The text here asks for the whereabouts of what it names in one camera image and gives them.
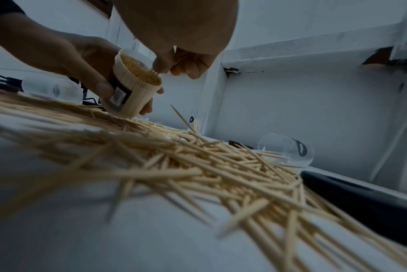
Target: table surface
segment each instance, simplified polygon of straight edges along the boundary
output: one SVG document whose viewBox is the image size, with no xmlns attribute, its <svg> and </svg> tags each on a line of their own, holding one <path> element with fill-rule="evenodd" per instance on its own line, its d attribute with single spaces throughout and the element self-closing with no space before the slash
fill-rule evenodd
<svg viewBox="0 0 407 272">
<path fill-rule="evenodd" d="M 31 125 L 55 127 L 1 114 L 0 125 L 14 129 L 29 129 Z M 17 149 L 0 138 L 0 177 L 57 168 L 38 159 L 34 152 Z M 315 168 L 308 170 L 321 173 Z M 107 222 L 115 191 L 114 184 L 65 190 L 1 222 L 0 271 L 274 271 L 242 230 L 217 238 L 218 227 L 231 217 L 217 199 L 199 200 L 217 220 L 208 227 L 173 205 L 172 202 L 181 202 L 174 195 L 170 194 L 167 200 L 139 187 Z M 0 203 L 11 195 L 10 190 L 0 189 Z M 339 226 L 317 217 L 313 220 L 378 271 L 407 271 Z M 276 231 L 283 235 L 282 229 Z M 306 244 L 299 242 L 297 250 L 311 271 L 334 271 Z M 328 254 L 341 263 L 343 271 L 356 271 L 334 252 L 328 250 Z"/>
</svg>

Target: white wall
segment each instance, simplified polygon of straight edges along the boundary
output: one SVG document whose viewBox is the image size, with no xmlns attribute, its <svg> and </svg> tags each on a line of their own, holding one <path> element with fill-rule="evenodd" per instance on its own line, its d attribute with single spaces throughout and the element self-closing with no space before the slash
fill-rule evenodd
<svg viewBox="0 0 407 272">
<path fill-rule="evenodd" d="M 241 0 L 232 48 L 401 21 L 407 0 Z"/>
<path fill-rule="evenodd" d="M 26 14 L 36 22 L 59 31 L 88 36 L 106 37 L 109 19 L 84 0 L 16 0 Z M 0 69 L 39 71 L 0 47 Z"/>
<path fill-rule="evenodd" d="M 206 74 L 196 80 L 192 80 L 186 75 L 178 77 L 162 75 L 162 80 L 165 93 L 154 97 L 153 112 L 146 117 L 153 122 L 162 122 L 170 127 L 186 129 L 187 127 L 170 104 L 188 121 L 192 111 L 199 110 Z"/>
<path fill-rule="evenodd" d="M 227 80 L 215 138 L 257 146 L 277 132 L 310 143 L 312 166 L 366 181 L 382 153 L 404 75 L 244 73 Z"/>
</svg>

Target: fingernail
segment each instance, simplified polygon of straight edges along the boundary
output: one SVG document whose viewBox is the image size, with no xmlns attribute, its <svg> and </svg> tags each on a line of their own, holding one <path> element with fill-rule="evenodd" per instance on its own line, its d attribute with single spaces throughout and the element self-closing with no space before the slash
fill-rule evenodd
<svg viewBox="0 0 407 272">
<path fill-rule="evenodd" d="M 99 82 L 96 84 L 96 92 L 100 97 L 108 98 L 114 95 L 114 89 L 111 85 L 105 82 Z"/>
</svg>

